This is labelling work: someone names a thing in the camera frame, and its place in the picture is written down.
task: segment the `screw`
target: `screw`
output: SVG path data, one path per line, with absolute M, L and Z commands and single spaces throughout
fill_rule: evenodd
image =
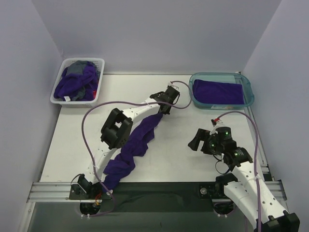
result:
M 112 189 L 110 190 L 110 192 L 111 192 L 111 194 L 112 194 Z M 108 192 L 106 192 L 106 195 L 108 195 L 108 196 L 109 196 L 110 194 L 109 194 Z
M 201 192 L 202 195 L 205 195 L 205 194 L 207 194 L 207 189 L 201 188 L 200 192 Z

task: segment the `twisted purple cloth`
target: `twisted purple cloth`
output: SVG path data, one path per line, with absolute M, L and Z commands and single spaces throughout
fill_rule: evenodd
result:
M 107 174 L 104 185 L 114 189 L 119 181 L 129 175 L 135 168 L 134 156 L 143 157 L 149 143 L 155 137 L 154 128 L 159 124 L 163 114 L 158 113 L 145 118 L 130 134 L 127 143 L 121 148 L 121 153 L 110 160 L 104 173 Z
M 205 104 L 244 104 L 241 84 L 195 80 L 192 92 L 196 100 Z

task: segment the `pile of clothes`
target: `pile of clothes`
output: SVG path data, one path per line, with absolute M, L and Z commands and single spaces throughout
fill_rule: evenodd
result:
M 90 61 L 79 60 L 64 69 L 54 98 L 64 101 L 92 101 L 96 97 L 100 72 Z

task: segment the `folded purple cloth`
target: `folded purple cloth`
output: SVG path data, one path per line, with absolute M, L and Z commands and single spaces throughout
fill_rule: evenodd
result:
M 104 184 L 108 189 L 114 189 L 119 181 L 129 175 L 135 168 L 134 156 L 144 156 L 154 137 L 154 128 L 159 124 L 163 114 L 158 113 L 145 118 L 130 134 L 127 143 L 121 148 L 121 153 L 110 160 L 104 173 L 107 174 Z
M 192 92 L 200 103 L 235 105 L 245 103 L 241 84 L 195 80 Z
M 94 97 L 94 91 L 98 88 L 98 74 L 95 64 L 87 62 L 83 73 L 69 73 L 67 75 L 68 68 L 65 68 L 62 73 L 62 79 L 57 85 L 54 98 L 61 98 L 64 100 L 65 96 L 69 96 L 73 99 L 82 87 L 85 87 L 85 95 L 79 101 L 92 101 Z

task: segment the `white wall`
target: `white wall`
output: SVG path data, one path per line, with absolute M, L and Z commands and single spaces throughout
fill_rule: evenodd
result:
M 0 8 L 0 231 L 15 232 L 54 132 L 62 58 L 30 0 Z
M 105 71 L 243 70 L 281 0 L 32 0 L 66 57 Z
M 309 228 L 308 12 L 308 0 L 282 0 L 244 69 L 267 160 L 301 231 Z

